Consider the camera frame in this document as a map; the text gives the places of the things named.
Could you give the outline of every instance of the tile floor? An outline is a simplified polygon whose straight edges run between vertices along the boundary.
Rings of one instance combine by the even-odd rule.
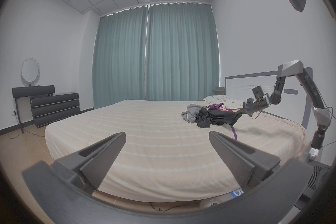
[[[35,125],[31,125],[25,127],[25,129],[34,134],[44,136],[45,127],[37,129]],[[48,164],[53,162],[45,143],[45,138],[41,136],[36,136],[28,132],[22,134],[20,130],[0,135],[0,164],[18,196],[42,222],[49,224],[54,222],[37,204],[21,176],[21,172],[24,169],[40,160]],[[93,196],[120,207],[138,211],[155,212],[148,202],[127,200],[101,191],[96,191],[93,193]],[[200,201],[154,202],[152,205],[156,209],[161,208],[162,211],[182,205],[181,207],[169,210],[169,212],[190,212],[198,209],[199,202]]]

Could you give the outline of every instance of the curtain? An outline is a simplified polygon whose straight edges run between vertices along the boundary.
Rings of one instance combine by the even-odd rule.
[[[124,10],[99,22],[92,66],[94,107],[145,100],[148,7]]]
[[[219,56],[211,6],[168,3],[149,8],[146,100],[196,101],[219,85]]]

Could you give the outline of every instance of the black baseboard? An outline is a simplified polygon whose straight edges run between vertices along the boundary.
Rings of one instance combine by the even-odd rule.
[[[24,128],[24,127],[27,127],[27,126],[30,126],[30,125],[33,125],[33,124],[34,124],[33,121],[22,122],[22,127]],[[10,132],[18,130],[18,129],[20,129],[19,124],[8,127],[8,128],[5,128],[5,129],[0,129],[0,135],[7,134],[7,133],[10,133]]]
[[[95,108],[94,108],[94,107],[91,107],[91,108],[88,108],[88,109],[82,110],[82,111],[81,111],[81,113],[85,113],[85,112],[87,112],[87,111],[91,111],[91,110],[93,110],[93,109],[95,109]]]

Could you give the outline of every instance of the patterned pillow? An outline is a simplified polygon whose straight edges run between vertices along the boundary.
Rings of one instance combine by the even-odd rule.
[[[227,107],[229,109],[241,109],[243,108],[243,101],[233,99],[227,95],[210,95],[203,99],[207,101],[209,104],[219,104],[224,103],[223,107]]]

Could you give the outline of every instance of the striped bed sheet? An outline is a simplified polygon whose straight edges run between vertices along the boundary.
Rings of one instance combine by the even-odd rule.
[[[206,101],[125,100],[52,123],[45,139],[58,159],[111,134],[125,132],[126,143],[99,187],[100,191],[135,201],[200,200],[239,188],[232,173],[209,142],[209,132],[230,137],[229,125],[199,128],[181,112]],[[299,156],[306,131],[298,123],[261,113],[243,115],[234,125],[239,141],[277,155],[281,163]]]

